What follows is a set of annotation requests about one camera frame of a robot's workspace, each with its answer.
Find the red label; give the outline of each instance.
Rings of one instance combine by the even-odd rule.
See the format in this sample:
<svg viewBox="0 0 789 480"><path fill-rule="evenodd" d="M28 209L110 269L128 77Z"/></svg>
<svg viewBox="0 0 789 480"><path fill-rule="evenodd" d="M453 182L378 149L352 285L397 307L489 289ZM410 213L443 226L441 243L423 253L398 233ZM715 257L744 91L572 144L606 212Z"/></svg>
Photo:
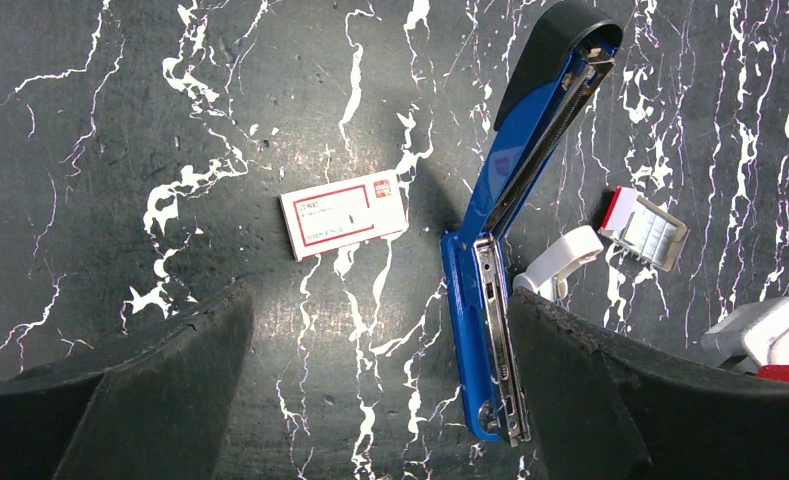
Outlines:
<svg viewBox="0 0 789 480"><path fill-rule="evenodd" d="M373 189L376 192L376 198L383 198L391 195L391 185L388 184L388 180L373 182Z"/></svg>

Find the black marble surface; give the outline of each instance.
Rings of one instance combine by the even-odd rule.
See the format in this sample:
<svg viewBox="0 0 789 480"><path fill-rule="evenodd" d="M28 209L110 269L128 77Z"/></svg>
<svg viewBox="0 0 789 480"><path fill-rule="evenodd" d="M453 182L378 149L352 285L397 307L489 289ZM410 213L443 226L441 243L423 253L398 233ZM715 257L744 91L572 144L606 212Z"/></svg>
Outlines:
<svg viewBox="0 0 789 480"><path fill-rule="evenodd" d="M218 478L536 478L534 447L463 426L438 241L548 3L0 2L0 379L253 274ZM679 268L610 248L565 306L697 359L728 311L789 295L789 0L596 4L618 66L512 269L639 188L691 228ZM292 260L279 194L390 168L405 233Z"/></svg>

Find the small white plastic part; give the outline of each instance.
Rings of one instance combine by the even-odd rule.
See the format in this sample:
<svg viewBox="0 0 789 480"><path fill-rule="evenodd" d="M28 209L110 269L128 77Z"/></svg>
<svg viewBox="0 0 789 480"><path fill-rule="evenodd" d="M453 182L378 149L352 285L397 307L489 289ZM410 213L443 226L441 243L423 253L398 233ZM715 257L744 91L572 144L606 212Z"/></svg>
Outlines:
<svg viewBox="0 0 789 480"><path fill-rule="evenodd" d="M688 227L637 190L618 187L599 232L642 261L669 272L685 246Z"/></svg>
<svg viewBox="0 0 789 480"><path fill-rule="evenodd" d="M597 258L603 251L603 244L588 225L577 227L550 247L534 262L526 272L517 275L512 288L523 287L545 299L555 302L568 295L568 275Z"/></svg>
<svg viewBox="0 0 789 480"><path fill-rule="evenodd" d="M742 305L710 328L700 344L718 366L748 356L754 373L765 365L789 365L789 297Z"/></svg>

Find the black stapler cap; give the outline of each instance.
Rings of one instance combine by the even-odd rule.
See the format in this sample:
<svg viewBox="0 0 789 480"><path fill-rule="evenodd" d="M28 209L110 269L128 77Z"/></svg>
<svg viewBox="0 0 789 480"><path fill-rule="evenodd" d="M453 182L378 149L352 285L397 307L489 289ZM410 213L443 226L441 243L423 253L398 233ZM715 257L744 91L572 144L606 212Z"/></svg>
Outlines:
<svg viewBox="0 0 789 480"><path fill-rule="evenodd" d="M500 109L494 131L500 130L509 112L536 88L555 81L571 51L591 33L614 47L621 45L621 27L599 9L580 0L565 0L550 7L533 27L518 60Z"/></svg>

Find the blue stapler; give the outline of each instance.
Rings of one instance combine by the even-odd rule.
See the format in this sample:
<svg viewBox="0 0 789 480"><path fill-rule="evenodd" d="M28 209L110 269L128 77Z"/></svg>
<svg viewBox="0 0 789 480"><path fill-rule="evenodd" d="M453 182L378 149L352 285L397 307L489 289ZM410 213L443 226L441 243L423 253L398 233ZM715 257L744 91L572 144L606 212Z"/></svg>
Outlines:
<svg viewBox="0 0 789 480"><path fill-rule="evenodd" d="M500 103L497 136L461 229L441 240L465 417L484 441L530 440L527 407L506 318L500 241L559 139L614 65L621 27L579 0L533 27Z"/></svg>

